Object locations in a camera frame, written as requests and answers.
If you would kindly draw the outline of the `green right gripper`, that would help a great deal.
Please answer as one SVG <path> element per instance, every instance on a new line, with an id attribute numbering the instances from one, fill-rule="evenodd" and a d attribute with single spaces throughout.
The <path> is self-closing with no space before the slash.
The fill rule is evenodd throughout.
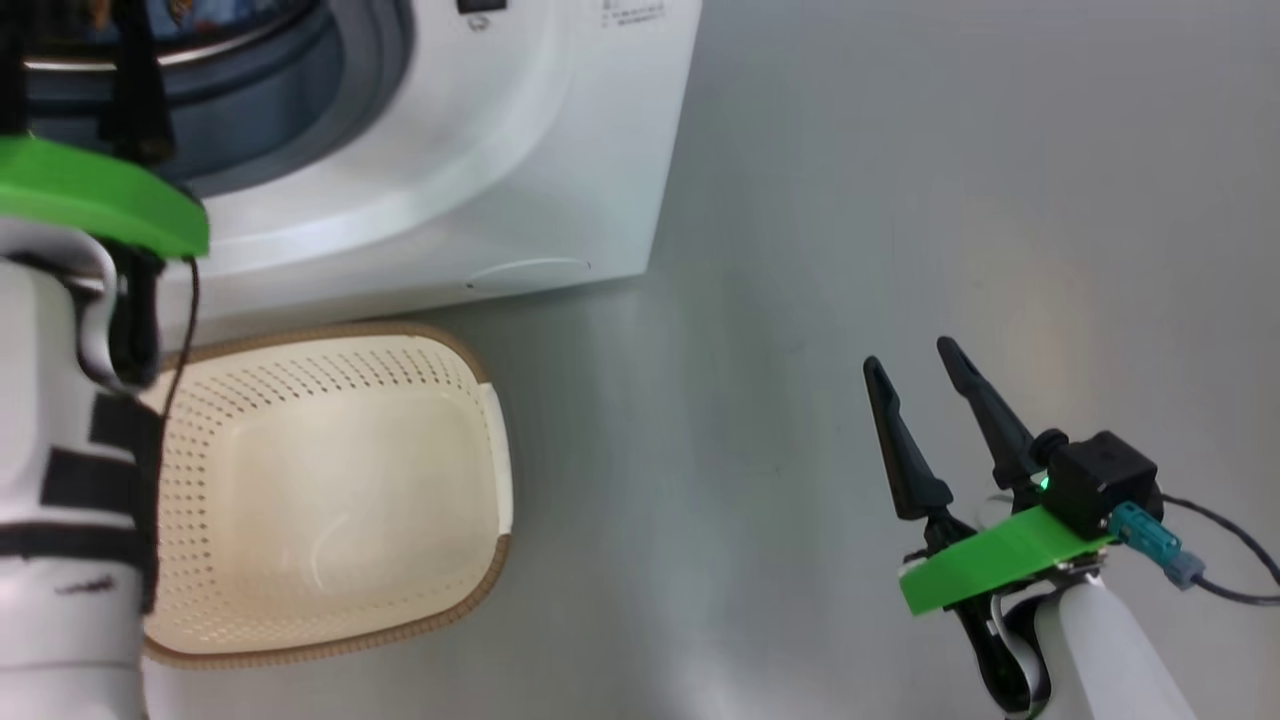
<path id="1" fill-rule="evenodd" d="M 1025 424 L 955 338 L 942 336 L 936 347 L 975 418 L 996 486 L 1029 486 L 1042 466 Z M 881 360 L 869 356 L 861 369 L 893 510 L 925 525 L 924 548 L 899 573 L 911 614 L 946 611 L 961 623 L 1004 715 L 1110 715 L 1111 594 L 1097 574 L 1110 511 L 1076 519 L 1038 506 L 984 530 L 959 520 L 948 510 L 954 495 L 902 419 Z"/>

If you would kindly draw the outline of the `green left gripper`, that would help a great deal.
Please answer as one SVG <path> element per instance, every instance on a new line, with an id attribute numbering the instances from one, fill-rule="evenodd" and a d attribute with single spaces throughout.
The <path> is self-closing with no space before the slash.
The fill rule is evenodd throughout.
<path id="1" fill-rule="evenodd" d="M 211 231 L 202 204 L 143 168 L 177 150 L 147 3 L 111 1 L 109 15 L 118 36 L 115 73 L 99 138 L 122 160 L 28 136 L 31 1 L 1 1 L 3 215 L 83 231 L 161 259 L 205 258 Z"/>

